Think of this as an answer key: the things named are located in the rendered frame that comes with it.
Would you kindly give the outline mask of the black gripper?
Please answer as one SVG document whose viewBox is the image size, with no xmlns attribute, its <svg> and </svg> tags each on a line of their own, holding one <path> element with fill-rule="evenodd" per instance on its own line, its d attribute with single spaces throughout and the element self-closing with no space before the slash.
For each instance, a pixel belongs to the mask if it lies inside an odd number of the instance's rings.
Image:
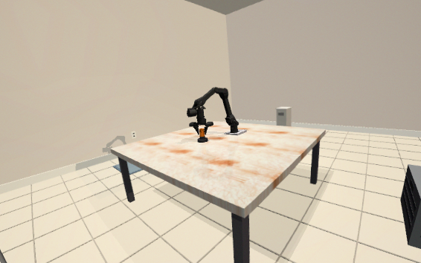
<svg viewBox="0 0 421 263">
<path fill-rule="evenodd" d="M 208 127 L 213 125 L 213 122 L 205 122 L 205 116 L 197 116 L 197 123 L 192 122 L 189 123 L 189 127 L 193 126 L 193 128 L 196 130 L 197 134 L 199 134 L 199 126 L 205 126 L 205 134 L 207 133 Z"/>
</svg>

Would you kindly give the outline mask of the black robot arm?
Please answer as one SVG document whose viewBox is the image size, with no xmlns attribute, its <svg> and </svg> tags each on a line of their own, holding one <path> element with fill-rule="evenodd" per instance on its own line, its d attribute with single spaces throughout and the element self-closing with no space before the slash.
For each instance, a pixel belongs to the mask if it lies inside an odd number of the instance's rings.
<svg viewBox="0 0 421 263">
<path fill-rule="evenodd" d="M 219 94 L 222 98 L 225 111 L 227 117 L 225 118 L 227 124 L 230 126 L 231 132 L 230 133 L 237 133 L 239 122 L 236 121 L 235 116 L 231 112 L 231 107 L 228 101 L 228 89 L 227 88 L 218 88 L 212 87 L 205 95 L 196 99 L 194 101 L 193 107 L 187 109 L 187 116 L 188 117 L 195 117 L 195 116 L 202 116 L 204 115 L 204 109 L 206 109 L 203 105 L 205 104 L 206 100 L 211 97 L 214 93 Z"/>
</svg>

